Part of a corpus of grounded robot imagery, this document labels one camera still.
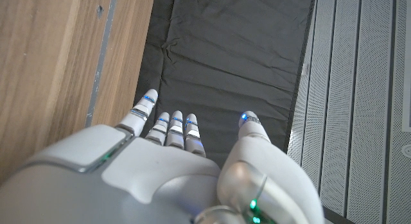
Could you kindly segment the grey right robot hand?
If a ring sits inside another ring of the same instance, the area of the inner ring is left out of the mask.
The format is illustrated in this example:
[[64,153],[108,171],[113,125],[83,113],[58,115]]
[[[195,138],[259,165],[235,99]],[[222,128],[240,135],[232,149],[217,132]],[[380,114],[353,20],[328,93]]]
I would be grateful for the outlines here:
[[197,117],[162,113],[149,90],[116,126],[85,128],[28,159],[1,186],[2,223],[323,223],[317,190],[242,113],[223,166]]

